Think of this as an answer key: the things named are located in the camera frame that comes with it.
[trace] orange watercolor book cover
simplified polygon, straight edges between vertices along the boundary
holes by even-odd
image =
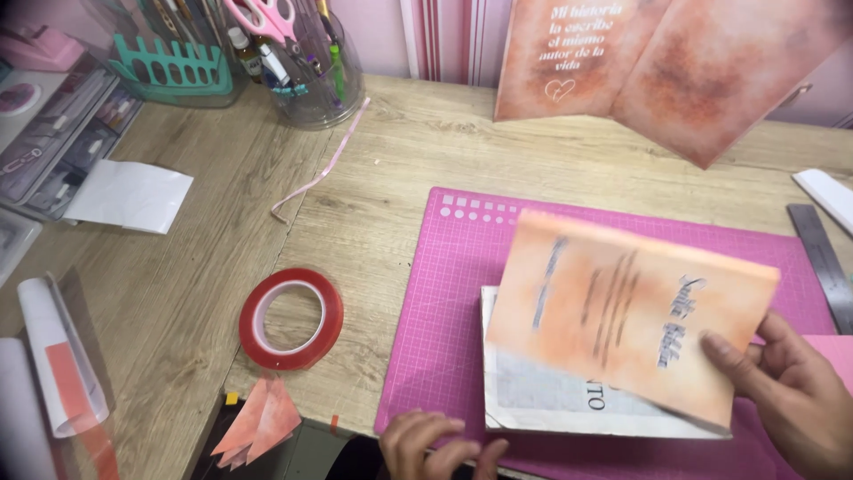
[[[699,334],[746,350],[778,283],[771,266],[525,210],[486,342],[728,429],[734,388]]]
[[[612,118],[707,168],[850,36],[841,0],[513,0],[494,120]]]

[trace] old book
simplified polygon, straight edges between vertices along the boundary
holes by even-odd
[[[837,0],[513,0],[494,119],[609,117],[707,168],[851,35]]]
[[[661,438],[731,437],[725,429],[715,429],[667,411],[606,383],[576,377],[485,343],[496,298],[496,286],[480,289],[487,430]]]
[[[525,210],[486,342],[728,429],[734,389],[699,335],[745,350],[778,282],[770,266]]]

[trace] teal plastic basket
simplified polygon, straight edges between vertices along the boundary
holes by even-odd
[[[154,39],[156,53],[148,52],[142,37],[136,37],[139,51],[129,50],[125,37],[119,33],[113,35],[120,61],[110,60],[115,70],[132,82],[132,88],[146,100],[178,103],[180,96],[228,95],[234,88],[228,61],[219,47],[198,45],[196,58],[194,46],[187,43],[182,56],[180,43],[172,41],[169,55],[163,50],[159,38]],[[150,83],[142,82],[136,75],[134,61],[140,62],[148,70]],[[155,75],[154,66],[160,67],[161,74]]]

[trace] tape roll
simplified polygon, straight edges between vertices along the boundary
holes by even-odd
[[[320,325],[314,335],[292,350],[276,350],[264,334],[264,317],[273,300],[285,290],[306,287],[320,299]],[[272,370],[308,368],[332,348],[344,324],[344,304],[338,291],[320,273],[288,268],[273,273],[252,290],[240,313],[240,343],[249,358]]]

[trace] glue bottle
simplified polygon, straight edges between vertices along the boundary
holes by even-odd
[[[234,45],[234,51],[237,52],[240,62],[249,76],[252,77],[252,81],[256,84],[261,83],[264,65],[258,52],[249,44],[246,34],[238,26],[235,26],[228,30],[228,36],[231,38],[231,44]]]

